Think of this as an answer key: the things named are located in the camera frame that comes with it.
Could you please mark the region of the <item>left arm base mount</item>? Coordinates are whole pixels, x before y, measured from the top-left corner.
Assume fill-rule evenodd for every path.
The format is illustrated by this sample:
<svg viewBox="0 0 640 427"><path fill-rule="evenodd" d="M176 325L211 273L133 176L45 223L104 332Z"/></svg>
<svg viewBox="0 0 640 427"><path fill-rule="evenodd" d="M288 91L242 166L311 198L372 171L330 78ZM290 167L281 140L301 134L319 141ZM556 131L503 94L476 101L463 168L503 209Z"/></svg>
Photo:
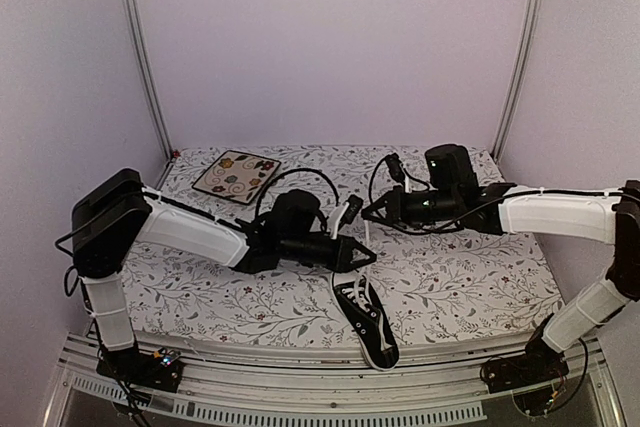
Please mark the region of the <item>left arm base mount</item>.
<svg viewBox="0 0 640 427"><path fill-rule="evenodd" d="M144 353L134 345L120 351L103 351L96 372L122 383L176 393L184 367L180 351L160 348Z"/></svg>

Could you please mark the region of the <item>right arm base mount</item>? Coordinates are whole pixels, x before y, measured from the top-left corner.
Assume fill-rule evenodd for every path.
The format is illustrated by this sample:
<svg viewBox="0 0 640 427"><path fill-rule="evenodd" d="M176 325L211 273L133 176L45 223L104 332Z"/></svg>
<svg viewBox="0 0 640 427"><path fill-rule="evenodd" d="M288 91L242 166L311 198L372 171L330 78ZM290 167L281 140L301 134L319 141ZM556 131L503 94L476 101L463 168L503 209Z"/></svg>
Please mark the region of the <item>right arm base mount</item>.
<svg viewBox="0 0 640 427"><path fill-rule="evenodd" d="M543 358L538 354L522 353L511 357L491 357L480 367L479 378L490 393L506 392L544 384L542 388L512 394L516 409L528 418L547 417L569 404L583 386L588 370L589 354L585 359L577 385L567 393L569 367L563 354Z"/></svg>

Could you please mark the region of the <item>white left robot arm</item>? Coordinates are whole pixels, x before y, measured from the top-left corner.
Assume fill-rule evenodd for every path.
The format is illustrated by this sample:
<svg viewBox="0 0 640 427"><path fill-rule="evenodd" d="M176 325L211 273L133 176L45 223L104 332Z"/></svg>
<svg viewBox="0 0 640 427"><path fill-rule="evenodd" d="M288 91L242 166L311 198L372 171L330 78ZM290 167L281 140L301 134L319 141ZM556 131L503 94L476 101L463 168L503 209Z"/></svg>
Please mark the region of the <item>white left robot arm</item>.
<svg viewBox="0 0 640 427"><path fill-rule="evenodd" d="M149 362L137 350L120 280L134 243L177 249L248 274L272 270L282 260L348 273L377 259L340 232L361 208L361 199L352 195L324 215L318 197L291 189L251 221L227 221L147 187L137 171L125 168L76 203L70 232L54 246L72 260L111 366L138 381Z"/></svg>

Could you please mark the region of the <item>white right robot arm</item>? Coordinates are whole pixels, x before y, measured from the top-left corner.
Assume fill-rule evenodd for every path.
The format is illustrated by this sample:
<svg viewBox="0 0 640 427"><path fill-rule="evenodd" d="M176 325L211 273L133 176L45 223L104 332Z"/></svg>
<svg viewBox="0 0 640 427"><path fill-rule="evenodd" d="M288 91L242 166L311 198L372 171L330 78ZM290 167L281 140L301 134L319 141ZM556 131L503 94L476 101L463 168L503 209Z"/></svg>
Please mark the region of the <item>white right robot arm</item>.
<svg viewBox="0 0 640 427"><path fill-rule="evenodd" d="M462 145L443 144L425 153L430 187L413 191L395 154L385 162L396 186L362 211L365 220L415 235L453 228L504 235L539 233L599 241L613 246L610 267L536 329L518 359L517 374L537 383L572 344L639 299L639 183L601 191L529 188L514 183L479 184Z"/></svg>

